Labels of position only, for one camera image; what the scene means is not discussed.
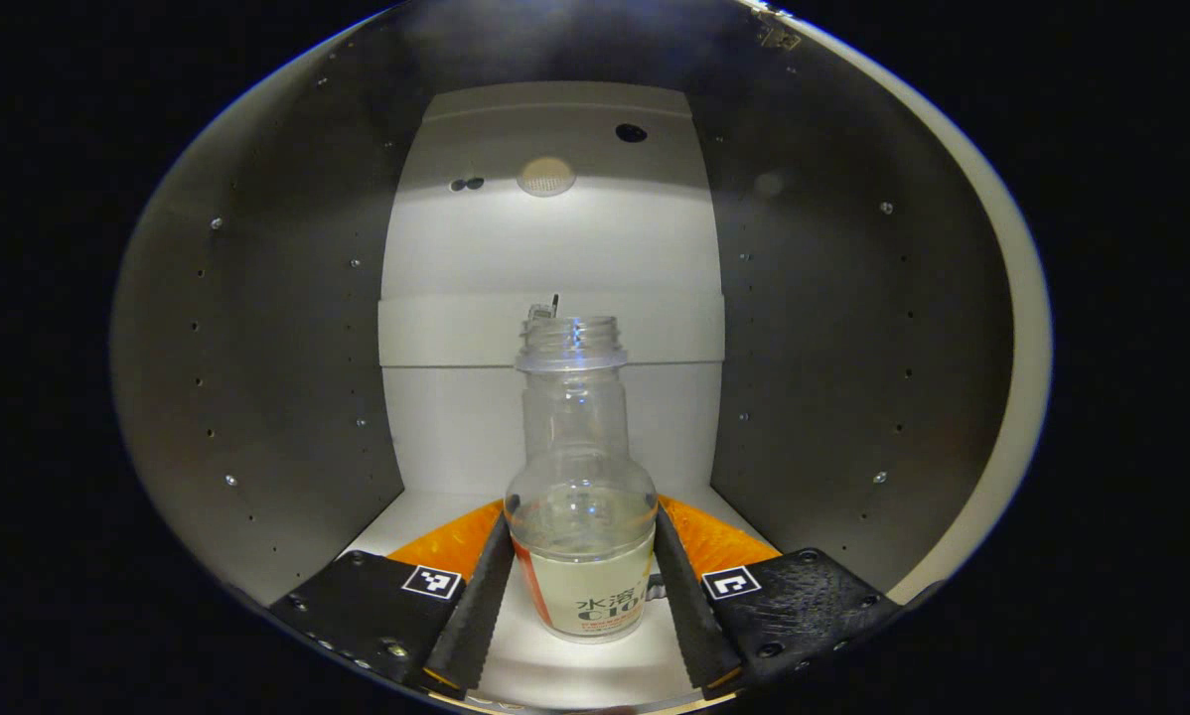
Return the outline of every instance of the plastic bottle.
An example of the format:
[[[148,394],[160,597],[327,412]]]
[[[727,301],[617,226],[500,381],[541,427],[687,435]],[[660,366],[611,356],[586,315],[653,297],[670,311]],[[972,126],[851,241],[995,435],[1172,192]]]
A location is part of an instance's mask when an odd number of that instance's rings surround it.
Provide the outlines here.
[[[616,318],[531,318],[516,360],[526,466],[505,508],[541,621],[605,642],[644,615],[658,494],[631,459]]]

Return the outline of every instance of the bottle threaded opening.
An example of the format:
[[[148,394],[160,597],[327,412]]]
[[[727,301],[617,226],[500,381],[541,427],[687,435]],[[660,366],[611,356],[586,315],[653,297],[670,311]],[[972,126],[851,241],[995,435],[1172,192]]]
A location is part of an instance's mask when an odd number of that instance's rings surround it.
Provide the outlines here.
[[[516,369],[526,372],[603,370],[626,365],[618,343],[616,318],[531,318],[524,322],[524,349]]]

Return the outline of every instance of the metal enclosure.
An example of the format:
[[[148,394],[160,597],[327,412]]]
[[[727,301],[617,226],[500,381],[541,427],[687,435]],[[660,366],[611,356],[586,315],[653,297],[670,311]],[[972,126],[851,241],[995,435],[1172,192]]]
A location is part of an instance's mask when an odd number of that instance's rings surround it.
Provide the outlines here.
[[[399,496],[378,286],[433,96],[687,95],[726,299],[710,484],[907,603],[984,538],[1048,393],[1022,219],[925,99],[744,0],[414,0],[274,73],[168,173],[112,325],[124,438],[211,573],[269,606]]]

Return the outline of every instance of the bottle label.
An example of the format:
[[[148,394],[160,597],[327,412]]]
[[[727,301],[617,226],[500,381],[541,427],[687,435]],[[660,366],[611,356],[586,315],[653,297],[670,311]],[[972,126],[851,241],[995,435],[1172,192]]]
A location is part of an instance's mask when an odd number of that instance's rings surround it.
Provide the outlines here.
[[[652,534],[621,556],[581,564],[538,556],[513,542],[532,604],[551,628],[576,636],[599,636],[639,620],[652,565]]]

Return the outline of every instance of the black background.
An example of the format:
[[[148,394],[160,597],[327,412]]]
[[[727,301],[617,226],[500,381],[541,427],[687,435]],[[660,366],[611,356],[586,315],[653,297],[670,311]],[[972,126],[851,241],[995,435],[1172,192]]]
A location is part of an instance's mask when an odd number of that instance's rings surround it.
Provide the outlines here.
[[[1012,189],[1054,306],[1031,476],[957,579],[750,710],[1190,707],[1190,14],[793,4]],[[0,6],[0,711],[421,711],[233,603],[124,453],[105,334],[181,150],[380,4]]]

